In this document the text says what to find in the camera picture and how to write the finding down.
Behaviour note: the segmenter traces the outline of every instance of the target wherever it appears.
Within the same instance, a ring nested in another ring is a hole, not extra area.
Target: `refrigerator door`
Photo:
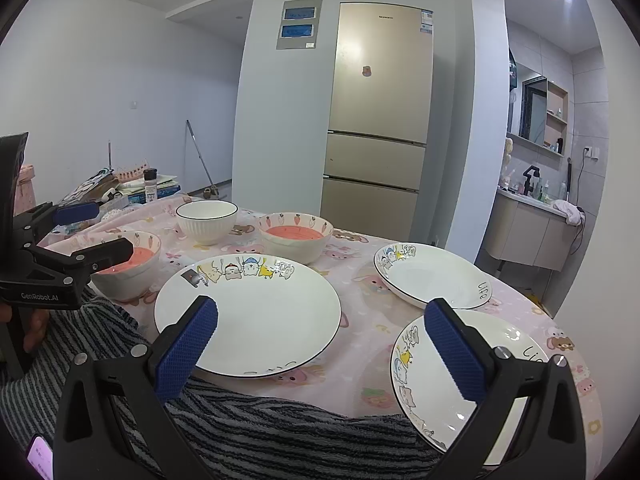
[[[329,134],[324,174],[417,190],[423,162],[421,146]]]
[[[320,215],[337,229],[406,242],[418,194],[325,178]]]
[[[422,11],[340,4],[330,130],[426,143],[433,35]]]

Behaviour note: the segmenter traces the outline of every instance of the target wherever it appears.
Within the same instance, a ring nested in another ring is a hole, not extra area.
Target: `black faucet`
[[[530,192],[533,191],[533,186],[531,185],[531,174],[530,174],[531,170],[534,170],[533,176],[540,178],[540,168],[537,168],[535,166],[530,166],[529,169],[523,173],[523,176],[527,177],[527,180],[524,183],[525,196],[527,196]]]

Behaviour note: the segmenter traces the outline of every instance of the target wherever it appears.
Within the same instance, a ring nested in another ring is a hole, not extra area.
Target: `cartoon-printed plate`
[[[329,345],[340,325],[331,284],[276,256],[223,255],[181,269],[158,295],[158,330],[178,321],[198,296],[216,301],[218,327],[197,366],[219,375],[256,378],[299,367]]]
[[[491,298],[487,275],[464,258],[422,244],[391,244],[379,249],[373,263],[396,296],[424,308],[444,298],[452,308],[475,308]]]
[[[548,361],[548,357],[532,338],[498,317],[457,310],[467,325],[475,327],[491,347],[506,346],[519,359]],[[424,329],[419,317],[402,330],[391,354],[391,381],[402,410],[418,432],[441,451],[456,439],[476,408],[463,399],[440,354]],[[516,399],[486,460],[498,465],[504,457],[518,427],[526,398]]]

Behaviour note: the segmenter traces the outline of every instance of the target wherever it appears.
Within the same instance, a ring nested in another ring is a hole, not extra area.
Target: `striped towel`
[[[52,312],[47,337],[25,378],[0,372],[0,415],[24,449],[35,433],[51,443],[73,357],[126,355],[147,344],[125,310],[86,289],[78,311]],[[124,428],[140,462],[160,474],[124,400]],[[404,415],[347,418],[290,400],[252,397],[196,378],[166,408],[220,479],[423,479],[440,453]]]

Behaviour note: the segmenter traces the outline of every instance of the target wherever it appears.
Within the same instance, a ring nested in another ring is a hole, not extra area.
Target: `pink liquid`
[[[318,240],[322,238],[322,233],[297,225],[279,225],[272,227],[267,232],[270,235],[289,238],[290,240]]]
[[[133,256],[130,257],[128,262],[123,262],[121,264],[117,264],[116,266],[109,267],[108,269],[101,270],[98,274],[113,274],[114,272],[122,272],[123,270],[133,269],[133,267],[137,267],[140,264],[145,263],[147,260],[151,259],[154,255],[154,252],[151,249],[147,249],[144,247],[134,247],[133,248]]]

